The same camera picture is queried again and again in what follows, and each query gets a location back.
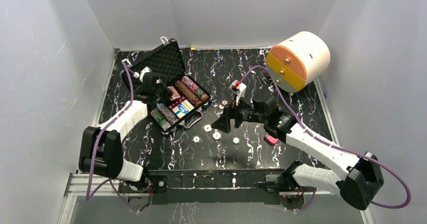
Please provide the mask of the grey white poker chip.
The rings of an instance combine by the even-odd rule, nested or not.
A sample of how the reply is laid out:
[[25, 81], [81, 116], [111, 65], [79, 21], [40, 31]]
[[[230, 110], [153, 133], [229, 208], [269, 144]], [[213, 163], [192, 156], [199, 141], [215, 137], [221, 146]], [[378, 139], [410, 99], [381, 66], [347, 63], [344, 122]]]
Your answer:
[[220, 140], [222, 138], [222, 135], [219, 132], [214, 132], [212, 134], [212, 138], [216, 141]]

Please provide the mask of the black poker chip case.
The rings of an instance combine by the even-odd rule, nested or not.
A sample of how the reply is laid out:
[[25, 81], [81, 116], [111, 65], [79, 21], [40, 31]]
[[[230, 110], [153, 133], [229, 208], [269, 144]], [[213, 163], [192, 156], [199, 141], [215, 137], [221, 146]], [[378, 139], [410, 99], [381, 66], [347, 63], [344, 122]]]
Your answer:
[[164, 134], [178, 126], [192, 128], [202, 119], [193, 117], [201, 115], [211, 100], [211, 94], [188, 74], [175, 39], [163, 40], [133, 62], [121, 72], [121, 79]]

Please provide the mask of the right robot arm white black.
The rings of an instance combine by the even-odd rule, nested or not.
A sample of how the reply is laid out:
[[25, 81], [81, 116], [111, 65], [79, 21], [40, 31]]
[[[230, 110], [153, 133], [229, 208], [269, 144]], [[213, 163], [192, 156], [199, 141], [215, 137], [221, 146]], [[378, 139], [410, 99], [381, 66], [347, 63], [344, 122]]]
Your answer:
[[344, 152], [340, 146], [302, 127], [291, 114], [281, 111], [274, 96], [257, 92], [251, 102], [236, 96], [211, 126], [230, 133], [232, 120], [235, 128], [243, 122], [261, 123], [268, 136], [304, 151], [325, 165], [315, 168], [295, 161], [276, 179], [259, 184], [268, 191], [313, 187], [339, 194], [350, 206], [366, 210], [384, 184], [380, 166], [368, 161], [376, 159], [373, 154], [358, 157]]

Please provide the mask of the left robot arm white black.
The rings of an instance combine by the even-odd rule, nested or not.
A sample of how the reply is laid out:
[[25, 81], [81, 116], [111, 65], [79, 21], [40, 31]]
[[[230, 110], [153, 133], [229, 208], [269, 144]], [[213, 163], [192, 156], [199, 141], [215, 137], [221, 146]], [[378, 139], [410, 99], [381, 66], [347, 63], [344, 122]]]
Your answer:
[[172, 96], [166, 77], [145, 69], [138, 73], [140, 100], [130, 100], [108, 122], [88, 126], [82, 137], [79, 170], [85, 173], [130, 181], [138, 192], [150, 187], [150, 178], [141, 165], [123, 158], [122, 141], [127, 134], [149, 115], [148, 107], [165, 102]]

